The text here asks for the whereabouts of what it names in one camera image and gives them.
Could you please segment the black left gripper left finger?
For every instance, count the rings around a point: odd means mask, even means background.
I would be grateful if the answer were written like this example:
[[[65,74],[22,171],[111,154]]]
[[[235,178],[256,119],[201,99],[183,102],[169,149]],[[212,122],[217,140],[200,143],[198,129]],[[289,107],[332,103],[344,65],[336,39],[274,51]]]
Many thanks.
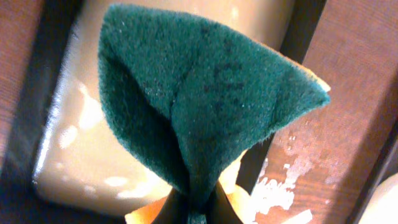
[[[152,224],[186,224],[188,220],[188,198],[172,189]]]

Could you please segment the cream plastic plate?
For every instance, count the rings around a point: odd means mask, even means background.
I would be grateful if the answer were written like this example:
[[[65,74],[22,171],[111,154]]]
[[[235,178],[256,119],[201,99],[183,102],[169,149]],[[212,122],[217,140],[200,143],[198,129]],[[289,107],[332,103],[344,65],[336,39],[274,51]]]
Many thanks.
[[[397,174],[394,174],[376,188],[359,224],[397,224],[397,200]]]

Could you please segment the green and yellow sponge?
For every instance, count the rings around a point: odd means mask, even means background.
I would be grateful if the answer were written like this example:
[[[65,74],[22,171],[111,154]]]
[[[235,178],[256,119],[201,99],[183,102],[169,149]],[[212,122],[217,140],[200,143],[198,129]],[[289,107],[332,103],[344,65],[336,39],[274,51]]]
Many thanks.
[[[221,173],[245,150],[330,102],[305,67],[204,17],[112,4],[98,46],[99,97],[118,142],[206,223]]]

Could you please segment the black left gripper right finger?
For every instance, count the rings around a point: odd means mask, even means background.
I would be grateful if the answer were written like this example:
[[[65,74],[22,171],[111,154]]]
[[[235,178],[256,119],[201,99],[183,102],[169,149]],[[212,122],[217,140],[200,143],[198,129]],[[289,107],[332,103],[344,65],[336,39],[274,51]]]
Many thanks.
[[[207,224],[243,224],[219,182],[205,204],[205,216]]]

